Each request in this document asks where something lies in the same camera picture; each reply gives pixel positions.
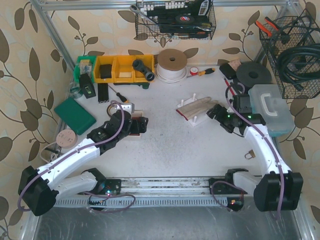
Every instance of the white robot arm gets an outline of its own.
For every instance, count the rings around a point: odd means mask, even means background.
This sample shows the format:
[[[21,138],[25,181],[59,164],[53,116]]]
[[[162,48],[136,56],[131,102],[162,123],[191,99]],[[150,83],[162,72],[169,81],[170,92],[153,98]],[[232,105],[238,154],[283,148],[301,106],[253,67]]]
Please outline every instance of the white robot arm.
[[[18,194],[21,195],[25,191],[20,197],[35,216],[46,213],[57,200],[68,196],[86,191],[91,191],[93,194],[104,194],[102,190],[106,178],[96,168],[86,170],[79,176],[66,177],[83,164],[114,148],[118,141],[129,134],[145,133],[147,130],[148,119],[146,117],[132,119],[131,115],[124,111],[123,127],[119,134],[112,138],[121,126],[121,119],[122,113],[118,110],[109,121],[92,130],[87,138],[55,161],[37,169],[29,166],[22,171]]]
[[[219,104],[210,109],[207,115],[211,119],[217,120],[228,133],[232,133],[234,128],[239,128],[240,133],[251,145],[256,159],[260,163],[261,177],[253,176],[246,169],[235,168],[229,169],[225,174],[225,179],[219,180],[225,180],[253,196],[255,205],[260,211],[275,211],[280,200],[283,174],[284,186],[282,188],[284,187],[284,194],[281,210],[296,209],[303,185],[301,174],[293,173],[284,162],[269,136],[268,128],[262,116],[252,114],[250,96],[247,94],[236,95],[233,97],[232,103],[233,108],[250,124],[237,114],[228,113],[227,109]]]

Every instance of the padlock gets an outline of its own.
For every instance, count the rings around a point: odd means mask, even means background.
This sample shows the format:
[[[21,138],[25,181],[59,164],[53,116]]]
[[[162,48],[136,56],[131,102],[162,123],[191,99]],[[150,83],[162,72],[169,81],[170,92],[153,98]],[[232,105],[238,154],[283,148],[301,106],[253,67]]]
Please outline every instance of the padlock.
[[[253,159],[256,157],[255,153],[253,150],[248,151],[248,153],[246,153],[244,155],[245,159],[249,160],[249,159]]]

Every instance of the white plastic box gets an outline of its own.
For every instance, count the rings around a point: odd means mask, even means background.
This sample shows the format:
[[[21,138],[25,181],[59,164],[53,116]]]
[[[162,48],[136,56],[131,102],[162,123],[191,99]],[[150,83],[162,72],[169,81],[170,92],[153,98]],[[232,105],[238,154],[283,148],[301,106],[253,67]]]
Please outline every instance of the white plastic box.
[[[261,114],[271,137],[290,133],[295,123],[276,84],[257,84],[249,90],[254,114]]]

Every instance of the yellow bin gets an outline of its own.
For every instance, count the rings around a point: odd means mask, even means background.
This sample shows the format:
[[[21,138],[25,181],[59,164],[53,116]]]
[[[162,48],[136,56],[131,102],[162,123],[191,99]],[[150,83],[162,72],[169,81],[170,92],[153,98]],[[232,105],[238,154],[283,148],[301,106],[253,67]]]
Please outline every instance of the yellow bin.
[[[142,72],[135,71],[132,67],[136,59],[142,60],[143,64],[155,73],[155,58],[153,55],[97,56],[93,70],[94,82],[98,84],[150,83]],[[100,76],[100,66],[105,64],[112,64],[111,78],[103,79]]]

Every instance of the red-handled pliers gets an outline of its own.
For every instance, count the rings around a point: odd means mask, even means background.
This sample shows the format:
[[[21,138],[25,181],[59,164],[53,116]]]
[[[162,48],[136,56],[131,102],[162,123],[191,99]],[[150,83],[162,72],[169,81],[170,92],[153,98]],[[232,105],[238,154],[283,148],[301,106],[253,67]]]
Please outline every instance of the red-handled pliers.
[[[269,17],[266,16],[264,20],[276,31],[279,31],[280,27],[274,21],[272,21]],[[272,37],[272,33],[265,26],[263,26],[259,21],[255,21],[255,25],[258,28],[260,28],[261,31],[265,32],[269,38]],[[280,34],[281,34],[281,43],[287,44],[290,41],[290,36],[284,31],[281,31]]]

